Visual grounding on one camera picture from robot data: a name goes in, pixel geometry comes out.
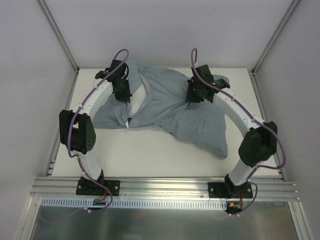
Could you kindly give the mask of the white pillow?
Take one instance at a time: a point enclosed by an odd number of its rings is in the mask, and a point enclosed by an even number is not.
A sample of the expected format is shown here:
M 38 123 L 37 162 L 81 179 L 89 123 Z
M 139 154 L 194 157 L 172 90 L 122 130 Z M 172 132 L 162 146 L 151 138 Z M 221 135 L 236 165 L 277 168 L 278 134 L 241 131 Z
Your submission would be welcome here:
M 131 110 L 129 112 L 127 122 L 126 122 L 126 128 L 129 128 L 129 123 L 131 119 L 135 116 L 135 114 L 138 112 L 139 108 L 147 98 L 148 93 L 146 88 L 143 84 L 139 86 L 139 88 L 134 92 L 133 96 L 130 99 L 131 103 Z

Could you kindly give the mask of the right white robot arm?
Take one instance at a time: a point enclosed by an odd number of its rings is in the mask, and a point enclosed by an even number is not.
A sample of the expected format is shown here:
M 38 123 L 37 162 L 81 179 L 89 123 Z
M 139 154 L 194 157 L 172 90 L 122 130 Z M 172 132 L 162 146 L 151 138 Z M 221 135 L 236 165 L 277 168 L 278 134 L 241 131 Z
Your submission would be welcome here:
M 238 148 L 239 160 L 234 169 L 225 176 L 223 191 L 234 198 L 242 192 L 248 179 L 277 151 L 277 125 L 256 118 L 239 100 L 223 78 L 215 79 L 208 65 L 192 67 L 188 80 L 186 100 L 200 103 L 207 100 L 222 109 L 243 136 Z

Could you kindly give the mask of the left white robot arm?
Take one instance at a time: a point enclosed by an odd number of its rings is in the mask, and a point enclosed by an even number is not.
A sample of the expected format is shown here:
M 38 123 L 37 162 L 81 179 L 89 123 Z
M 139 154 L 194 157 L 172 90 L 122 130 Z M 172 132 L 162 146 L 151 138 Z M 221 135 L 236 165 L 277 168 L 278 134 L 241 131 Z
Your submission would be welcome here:
M 114 59 L 110 67 L 96 74 L 92 88 L 74 108 L 59 113 L 60 142 L 66 146 L 69 157 L 77 158 L 82 177 L 89 180 L 87 189 L 93 195 L 101 194 L 105 188 L 104 182 L 99 180 L 102 169 L 94 149 L 97 136 L 93 119 L 110 96 L 120 102 L 130 101 L 128 76 L 128 65 Z

